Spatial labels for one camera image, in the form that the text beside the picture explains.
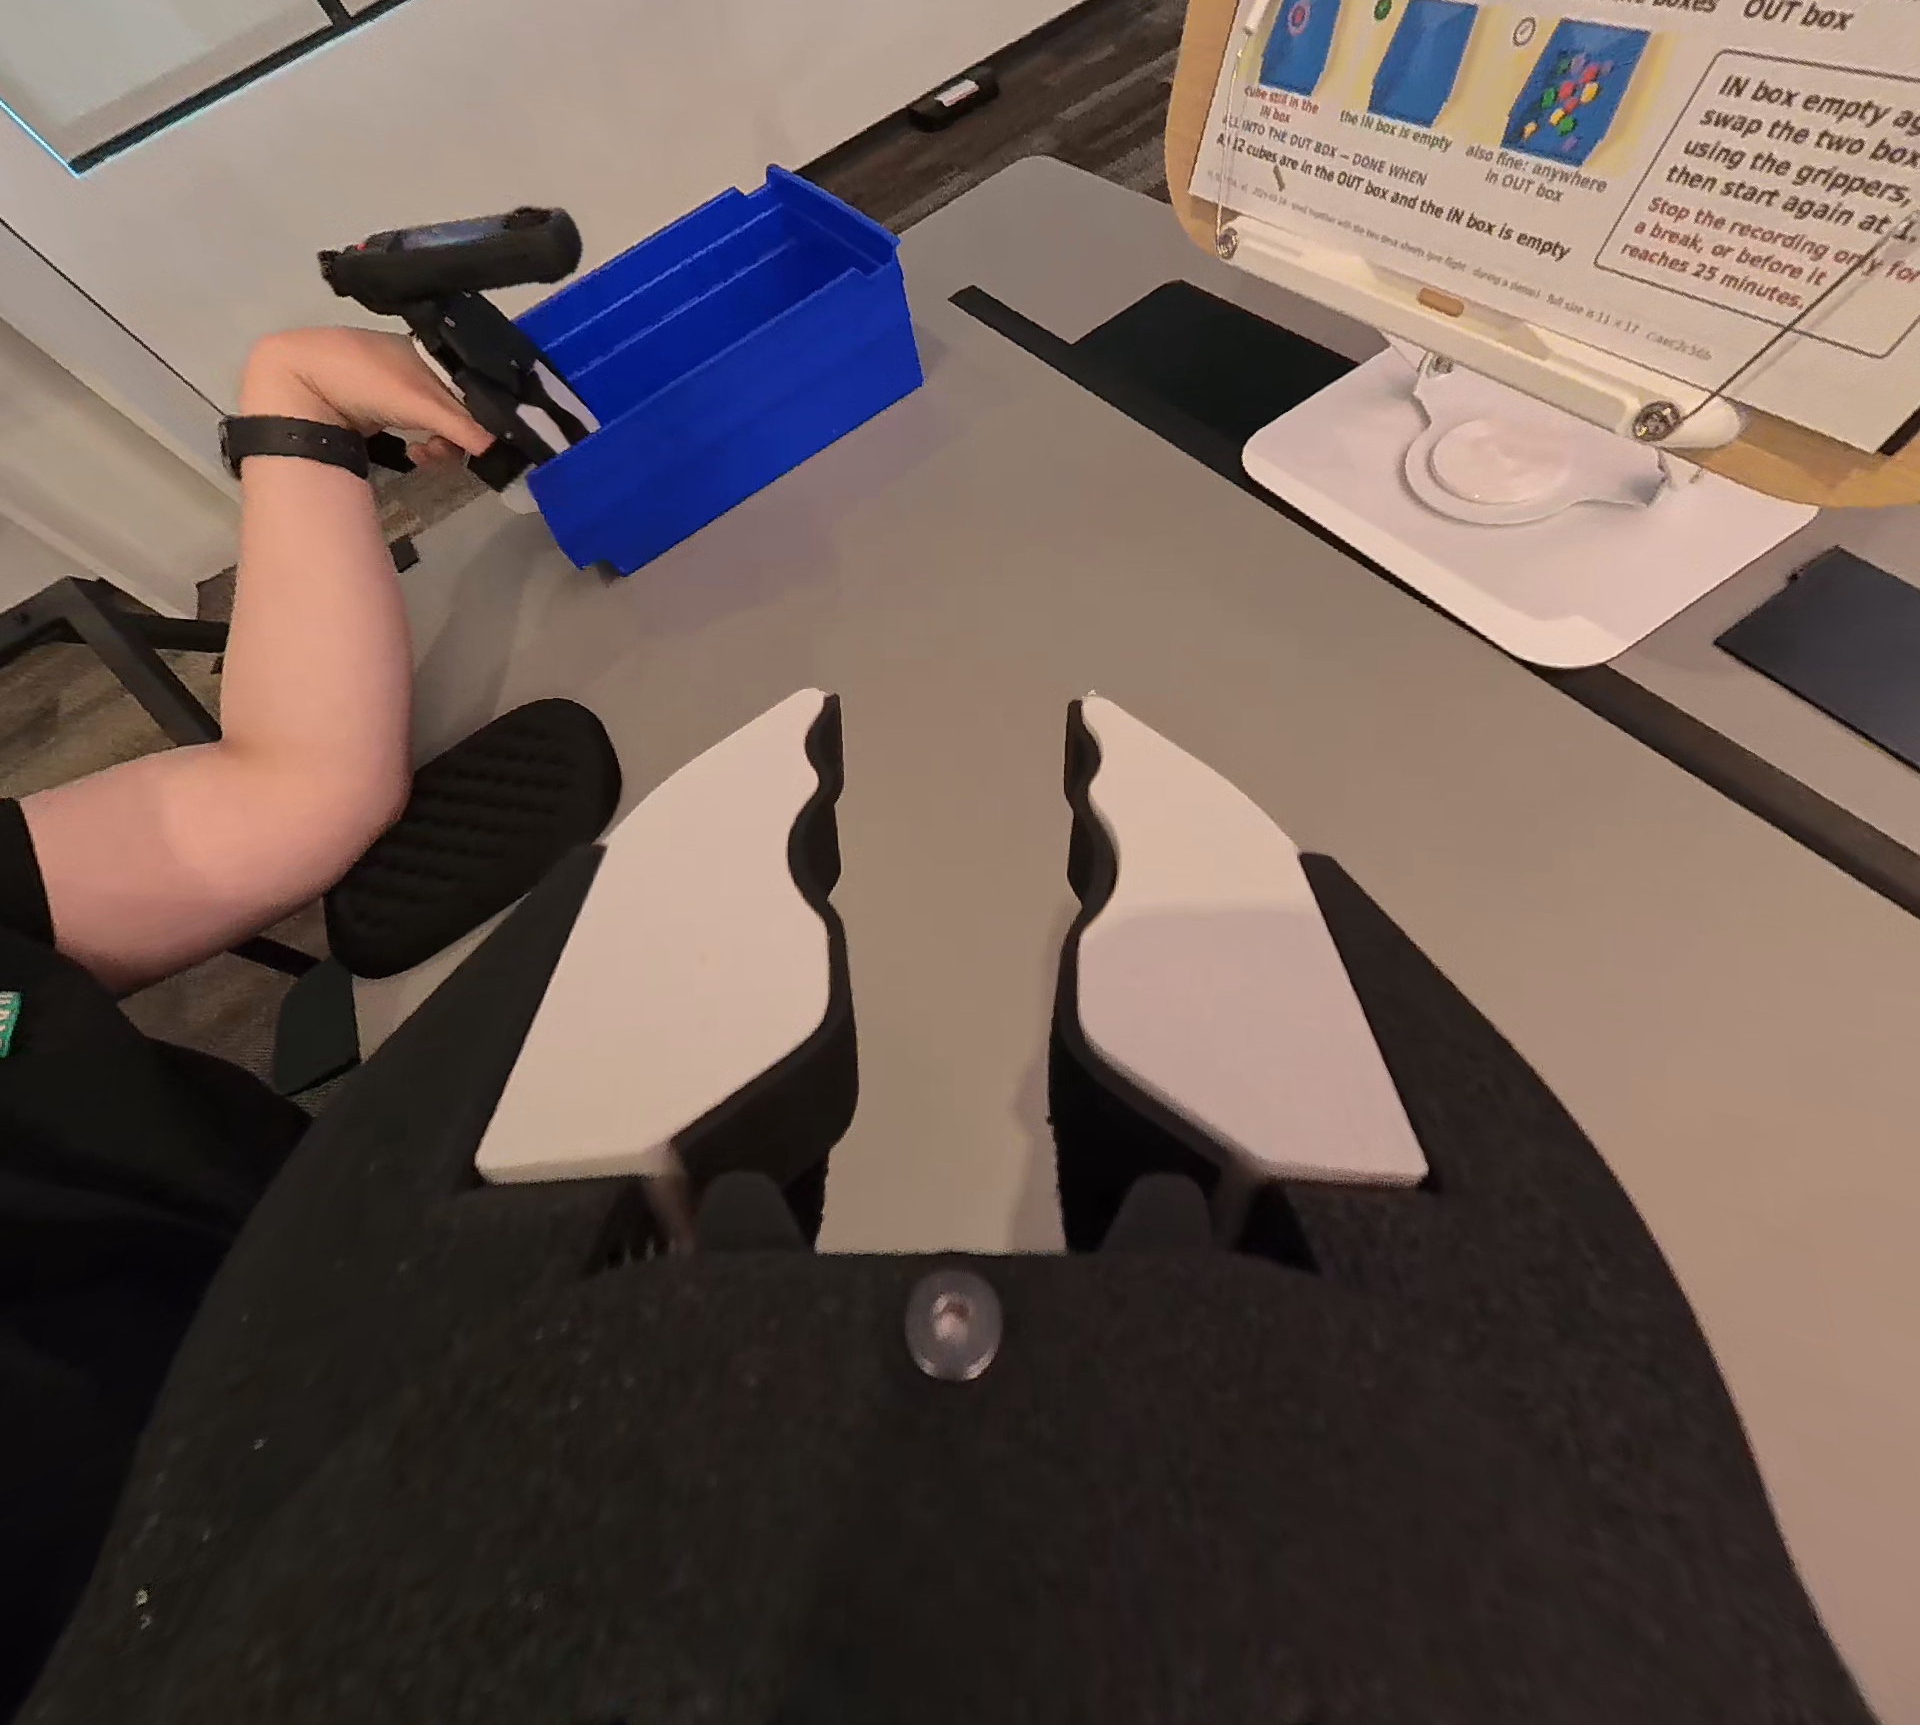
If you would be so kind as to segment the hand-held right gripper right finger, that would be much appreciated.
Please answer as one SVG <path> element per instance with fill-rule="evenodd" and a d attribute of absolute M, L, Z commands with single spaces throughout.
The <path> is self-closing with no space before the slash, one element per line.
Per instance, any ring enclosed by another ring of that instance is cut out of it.
<path fill-rule="evenodd" d="M 1417 1189 L 1428 1155 L 1292 836 L 1112 699 L 1068 704 L 1074 915 L 1047 1113 L 1068 1249 L 1136 1183 L 1188 1181 L 1223 1243 L 1285 1184 Z"/>

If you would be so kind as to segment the printed instruction sheet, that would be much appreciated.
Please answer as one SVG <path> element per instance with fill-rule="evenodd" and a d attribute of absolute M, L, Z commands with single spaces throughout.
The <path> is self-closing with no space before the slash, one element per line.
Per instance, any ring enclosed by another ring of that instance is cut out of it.
<path fill-rule="evenodd" d="M 1857 450 L 1914 437 L 1917 0 L 1275 0 L 1220 65 L 1213 207 Z"/>

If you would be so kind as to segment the black metal table foot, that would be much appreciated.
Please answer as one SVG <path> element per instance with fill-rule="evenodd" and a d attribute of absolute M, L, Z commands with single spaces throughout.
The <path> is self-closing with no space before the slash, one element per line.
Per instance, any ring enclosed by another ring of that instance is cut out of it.
<path fill-rule="evenodd" d="M 2 611 L 2 664 L 73 644 L 86 649 L 177 747 L 212 744 L 218 718 L 168 667 L 168 655 L 221 656 L 228 625 L 141 608 L 105 579 L 62 576 Z"/>

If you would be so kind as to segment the person's left hand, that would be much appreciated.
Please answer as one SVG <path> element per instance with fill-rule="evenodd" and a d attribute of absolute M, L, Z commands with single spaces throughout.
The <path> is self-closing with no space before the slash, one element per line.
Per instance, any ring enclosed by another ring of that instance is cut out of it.
<path fill-rule="evenodd" d="M 495 437 L 405 336 L 357 326 L 303 326 L 251 351 L 239 416 L 284 416 L 407 438 L 417 464 L 477 459 Z"/>

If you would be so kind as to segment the black floor outlet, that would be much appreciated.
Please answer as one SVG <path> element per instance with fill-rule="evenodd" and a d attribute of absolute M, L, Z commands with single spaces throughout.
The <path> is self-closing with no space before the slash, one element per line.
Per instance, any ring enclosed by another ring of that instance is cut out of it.
<path fill-rule="evenodd" d="M 949 131 L 960 121 L 973 116 L 996 103 L 1000 80 L 993 65 L 980 63 L 949 80 L 947 85 L 925 92 L 905 108 L 905 121 L 923 132 Z"/>

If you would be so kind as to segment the blue plastic bin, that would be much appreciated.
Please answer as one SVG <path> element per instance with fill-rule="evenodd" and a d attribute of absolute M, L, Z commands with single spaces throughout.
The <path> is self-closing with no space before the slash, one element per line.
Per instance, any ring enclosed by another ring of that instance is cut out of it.
<path fill-rule="evenodd" d="M 576 567 L 631 575 L 925 381 L 901 243 L 771 166 L 518 317 L 597 418 L 527 477 Z"/>

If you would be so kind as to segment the white stand base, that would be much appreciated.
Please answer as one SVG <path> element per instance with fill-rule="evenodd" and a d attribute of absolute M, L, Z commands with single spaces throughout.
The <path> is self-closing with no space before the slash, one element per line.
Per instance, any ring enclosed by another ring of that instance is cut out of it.
<path fill-rule="evenodd" d="M 1261 490 L 1524 663 L 1610 663 L 1817 510 L 1391 349 L 1242 450 Z"/>

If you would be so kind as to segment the black wristband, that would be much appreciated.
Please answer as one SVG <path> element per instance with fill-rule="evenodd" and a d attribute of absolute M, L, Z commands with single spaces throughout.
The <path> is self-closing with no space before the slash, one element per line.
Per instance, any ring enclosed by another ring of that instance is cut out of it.
<path fill-rule="evenodd" d="M 239 478 L 243 464 L 262 460 L 298 460 L 349 471 L 369 481 L 373 468 L 409 474 L 417 468 L 409 442 L 394 432 L 365 435 L 349 424 L 301 418 L 231 414 L 221 420 L 221 456 Z"/>

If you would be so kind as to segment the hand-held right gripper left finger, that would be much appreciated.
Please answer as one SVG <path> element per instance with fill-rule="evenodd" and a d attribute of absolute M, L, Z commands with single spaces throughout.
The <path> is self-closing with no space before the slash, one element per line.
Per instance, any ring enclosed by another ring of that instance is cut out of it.
<path fill-rule="evenodd" d="M 859 1100 L 839 694 L 800 689 L 599 847 L 475 1166 L 493 1187 L 774 1184 L 817 1245 Z"/>

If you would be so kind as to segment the person's left forearm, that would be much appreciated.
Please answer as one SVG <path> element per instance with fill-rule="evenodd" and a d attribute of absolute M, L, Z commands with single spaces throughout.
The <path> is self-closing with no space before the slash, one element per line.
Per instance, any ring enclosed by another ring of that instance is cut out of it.
<path fill-rule="evenodd" d="M 373 490 L 243 464 L 221 738 L 30 794 L 55 944 L 115 995 L 303 910 L 399 819 L 414 649 Z"/>

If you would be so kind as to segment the black desk inlay plate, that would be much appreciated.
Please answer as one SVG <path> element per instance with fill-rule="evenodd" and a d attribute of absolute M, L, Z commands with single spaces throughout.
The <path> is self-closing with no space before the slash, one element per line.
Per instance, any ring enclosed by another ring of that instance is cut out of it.
<path fill-rule="evenodd" d="M 1919 767 L 1919 587 L 1831 548 L 1736 621 L 1716 649 Z"/>
<path fill-rule="evenodd" d="M 1187 280 L 1152 289 L 1077 341 L 975 285 L 951 301 L 1110 406 L 1232 447 L 1357 368 L 1352 359 Z"/>

